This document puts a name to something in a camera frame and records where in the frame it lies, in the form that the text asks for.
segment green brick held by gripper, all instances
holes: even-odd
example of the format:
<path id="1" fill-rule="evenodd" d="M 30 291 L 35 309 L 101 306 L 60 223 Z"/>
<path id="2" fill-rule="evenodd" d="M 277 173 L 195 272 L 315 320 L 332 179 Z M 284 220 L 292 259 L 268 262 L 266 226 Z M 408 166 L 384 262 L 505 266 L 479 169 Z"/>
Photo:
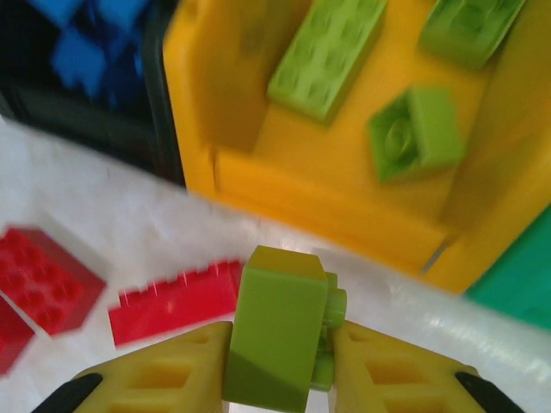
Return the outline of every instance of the green brick held by gripper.
<path id="1" fill-rule="evenodd" d="M 304 412 L 334 372 L 327 330 L 344 322 L 346 292 L 316 256 L 258 247 L 243 269 L 223 398 Z"/>
<path id="2" fill-rule="evenodd" d="M 368 134 L 380 181 L 423 176 L 465 154 L 455 108 L 442 89 L 407 90 L 369 120 Z"/>
<path id="3" fill-rule="evenodd" d="M 331 122 L 382 30 L 387 0 L 314 2 L 268 87 L 268 96 Z"/>
<path id="4" fill-rule="evenodd" d="M 526 0 L 439 0 L 430 13 L 421 46 L 472 69 L 496 52 Z"/>

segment yellow storage bin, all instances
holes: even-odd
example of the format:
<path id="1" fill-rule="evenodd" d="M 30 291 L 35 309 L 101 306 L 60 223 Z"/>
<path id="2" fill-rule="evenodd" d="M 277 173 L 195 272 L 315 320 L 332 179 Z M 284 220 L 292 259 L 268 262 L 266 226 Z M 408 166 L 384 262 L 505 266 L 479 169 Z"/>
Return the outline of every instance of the yellow storage bin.
<path id="1" fill-rule="evenodd" d="M 528 0 L 477 72 L 419 50 L 434 4 L 387 0 L 381 37 L 324 126 L 266 96 L 310 0 L 181 1 L 164 67 L 189 190 L 463 292 L 551 202 L 551 7 Z M 366 121 L 412 84 L 451 91 L 467 158 L 379 184 Z"/>

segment white carpet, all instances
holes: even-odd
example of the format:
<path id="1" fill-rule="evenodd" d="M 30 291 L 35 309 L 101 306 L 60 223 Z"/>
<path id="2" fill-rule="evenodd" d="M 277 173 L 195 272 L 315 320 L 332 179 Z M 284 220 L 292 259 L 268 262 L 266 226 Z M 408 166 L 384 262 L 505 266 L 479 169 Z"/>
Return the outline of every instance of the white carpet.
<path id="1" fill-rule="evenodd" d="M 348 291 L 349 320 L 475 366 L 527 412 L 551 412 L 551 335 L 543 331 L 1 119 L 0 148 L 0 223 L 66 228 L 95 253 L 78 242 L 69 249 L 108 279 L 80 331 L 54 339 L 39 333 L 0 379 L 2 412 L 28 413 L 79 371 L 166 337 L 115 350 L 107 307 L 118 290 L 214 260 L 246 259 L 258 244 L 319 255 Z M 311 399 L 308 411 L 326 411 L 325 397 Z"/>

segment red lego brick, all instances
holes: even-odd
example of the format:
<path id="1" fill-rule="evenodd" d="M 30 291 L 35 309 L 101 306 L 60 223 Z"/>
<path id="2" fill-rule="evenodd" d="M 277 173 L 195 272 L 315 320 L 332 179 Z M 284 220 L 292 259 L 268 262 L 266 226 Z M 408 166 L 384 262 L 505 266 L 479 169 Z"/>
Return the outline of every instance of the red lego brick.
<path id="1" fill-rule="evenodd" d="M 242 270 L 238 261 L 217 262 L 121 293 L 109 309 L 115 346 L 235 312 Z"/>
<path id="2" fill-rule="evenodd" d="M 0 375 L 6 374 L 34 336 L 34 331 L 0 297 Z"/>
<path id="3" fill-rule="evenodd" d="M 0 290 L 48 334 L 79 328 L 105 282 L 35 228 L 0 239 Z"/>

